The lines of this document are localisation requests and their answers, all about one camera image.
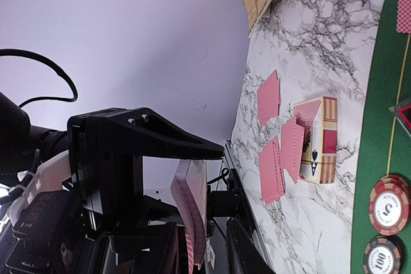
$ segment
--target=black poker chip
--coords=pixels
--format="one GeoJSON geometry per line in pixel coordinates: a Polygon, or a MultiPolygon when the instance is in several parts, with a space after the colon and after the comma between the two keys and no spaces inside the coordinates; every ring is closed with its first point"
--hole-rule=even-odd
{"type": "Polygon", "coordinates": [[[395,237],[379,235],[369,241],[363,257],[366,274],[397,274],[401,268],[402,248],[395,237]]]}

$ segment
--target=red poker chip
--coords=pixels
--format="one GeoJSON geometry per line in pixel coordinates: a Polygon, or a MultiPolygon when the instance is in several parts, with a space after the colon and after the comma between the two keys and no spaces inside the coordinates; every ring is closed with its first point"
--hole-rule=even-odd
{"type": "Polygon", "coordinates": [[[380,234],[397,234],[407,224],[410,218],[410,194],[405,185],[405,181],[390,176],[382,178],[372,189],[369,217],[380,234]]]}

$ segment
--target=white plastic part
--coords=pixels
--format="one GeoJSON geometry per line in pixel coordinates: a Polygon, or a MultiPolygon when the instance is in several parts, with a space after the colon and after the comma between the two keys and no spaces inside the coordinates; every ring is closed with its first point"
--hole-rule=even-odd
{"type": "Polygon", "coordinates": [[[8,209],[8,216],[14,226],[21,211],[41,192],[61,191],[62,182],[71,176],[69,151],[64,151],[41,164],[25,191],[8,209]]]}

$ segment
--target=black cable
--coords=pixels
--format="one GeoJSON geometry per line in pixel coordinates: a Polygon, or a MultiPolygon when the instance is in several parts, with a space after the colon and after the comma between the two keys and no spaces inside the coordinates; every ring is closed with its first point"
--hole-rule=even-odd
{"type": "MultiPolygon", "coordinates": [[[[27,187],[27,185],[29,185],[31,180],[33,180],[33,175],[37,172],[37,168],[39,166],[39,163],[40,163],[40,150],[36,149],[36,151],[34,153],[33,164],[31,165],[30,169],[25,174],[23,180],[21,180],[19,185],[22,185],[25,188],[27,187]]],[[[13,202],[18,197],[20,197],[23,192],[24,192],[24,189],[21,188],[21,187],[11,189],[10,192],[8,193],[8,195],[3,196],[3,197],[0,198],[0,206],[1,205],[6,205],[6,204],[9,204],[9,203],[13,202]]]]}
{"type": "Polygon", "coordinates": [[[219,226],[219,224],[216,222],[216,220],[214,218],[211,218],[211,220],[216,225],[218,231],[221,233],[222,237],[224,238],[224,241],[226,241],[227,237],[225,236],[224,231],[221,229],[221,227],[219,226]]]}
{"type": "Polygon", "coordinates": [[[24,101],[19,105],[20,108],[23,106],[35,102],[35,101],[43,101],[46,99],[50,99],[53,101],[63,101],[63,102],[75,102],[78,98],[78,93],[77,93],[77,88],[74,82],[71,80],[71,78],[64,72],[64,70],[59,67],[56,63],[51,61],[49,58],[46,58],[45,56],[33,53],[31,51],[24,51],[22,49],[0,49],[0,56],[16,56],[16,57],[23,57],[23,58],[28,58],[32,60],[36,60],[38,62],[41,62],[42,64],[47,65],[50,67],[53,71],[59,75],[59,77],[63,78],[63,80],[69,85],[71,91],[73,92],[73,97],[72,98],[60,98],[56,96],[39,96],[36,98],[31,98],[28,99],[27,101],[24,101]]]}
{"type": "Polygon", "coordinates": [[[223,168],[222,171],[221,171],[221,176],[217,176],[216,178],[208,181],[208,182],[207,182],[207,185],[213,184],[213,183],[215,183],[215,182],[217,182],[217,181],[219,181],[219,180],[221,180],[221,179],[224,179],[224,180],[225,180],[224,182],[227,184],[227,182],[226,182],[227,180],[225,179],[225,177],[228,176],[229,174],[230,174],[230,169],[228,169],[228,168],[223,168]]]}

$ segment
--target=marble countertop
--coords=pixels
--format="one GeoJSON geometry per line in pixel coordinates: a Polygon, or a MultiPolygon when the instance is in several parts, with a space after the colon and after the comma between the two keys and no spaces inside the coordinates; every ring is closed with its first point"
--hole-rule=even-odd
{"type": "Polygon", "coordinates": [[[250,39],[232,155],[277,273],[349,273],[356,165],[372,51],[384,0],[274,0],[250,39]],[[277,70],[279,117],[260,127],[256,91],[277,70]],[[266,205],[258,155],[291,118],[291,105],[338,99],[333,184],[294,184],[266,205]]]}

